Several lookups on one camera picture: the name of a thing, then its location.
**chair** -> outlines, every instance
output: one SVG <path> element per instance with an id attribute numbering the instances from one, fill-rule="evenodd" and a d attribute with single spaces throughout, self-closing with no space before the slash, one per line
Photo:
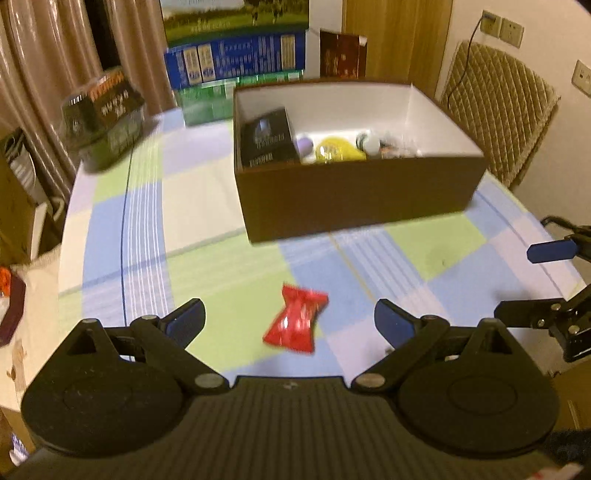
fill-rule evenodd
<path id="1" fill-rule="evenodd" d="M 461 42 L 441 104 L 458 84 L 468 51 Z M 466 76 L 453 91 L 449 114 L 483 148 L 489 170 L 506 187 L 520 184 L 544 138 L 560 97 L 523 62 L 508 53 L 472 43 Z"/>

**wooden door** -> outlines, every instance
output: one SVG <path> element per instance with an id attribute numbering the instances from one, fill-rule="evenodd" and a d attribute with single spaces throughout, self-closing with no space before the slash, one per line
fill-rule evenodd
<path id="1" fill-rule="evenodd" d="M 343 32 L 368 38 L 367 78 L 434 97 L 453 0 L 343 0 Z"/>

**checkered tablecloth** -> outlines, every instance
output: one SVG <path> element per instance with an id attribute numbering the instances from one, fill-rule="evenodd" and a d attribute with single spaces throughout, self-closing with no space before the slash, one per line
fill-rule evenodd
<path id="1" fill-rule="evenodd" d="M 253 246 L 232 147 L 231 122 L 185 129 L 172 111 L 114 168 L 80 171 L 61 254 L 62 332 L 84 317 L 122 326 L 163 316 L 198 297 L 207 322 L 188 350 L 230 381 L 350 381 L 384 356 L 373 322 L 380 298 L 474 326 L 501 300 L 570 297 L 584 286 L 570 262 L 527 261 L 527 247 L 549 236 L 489 174 L 463 213 Z M 283 305 L 283 282 L 329 294 L 314 355 L 262 342 Z M 560 353 L 545 332 L 520 338 L 530 350 Z"/>

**blue carton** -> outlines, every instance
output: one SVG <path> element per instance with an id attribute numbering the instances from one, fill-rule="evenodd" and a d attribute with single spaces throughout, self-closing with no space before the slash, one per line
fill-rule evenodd
<path id="1" fill-rule="evenodd" d="M 164 54 L 173 90 L 214 80 L 303 70 L 306 32 L 220 38 L 169 48 Z"/>

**wall outlet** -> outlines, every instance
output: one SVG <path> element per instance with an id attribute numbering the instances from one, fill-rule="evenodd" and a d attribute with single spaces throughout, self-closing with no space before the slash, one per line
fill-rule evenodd
<path id="1" fill-rule="evenodd" d="M 573 85 L 591 96 L 591 69 L 578 60 L 573 73 Z"/>
<path id="2" fill-rule="evenodd" d="M 525 28 L 523 28 L 518 23 L 512 22 L 508 18 L 504 18 L 501 25 L 501 33 L 499 38 L 502 41 L 507 42 L 509 45 L 519 48 L 521 47 L 521 40 L 523 39 L 524 30 Z"/>
<path id="3" fill-rule="evenodd" d="M 482 11 L 482 21 L 480 22 L 480 31 L 491 35 L 495 38 L 499 38 L 501 34 L 501 24 L 503 23 L 503 17 L 495 15 L 486 10 Z"/>

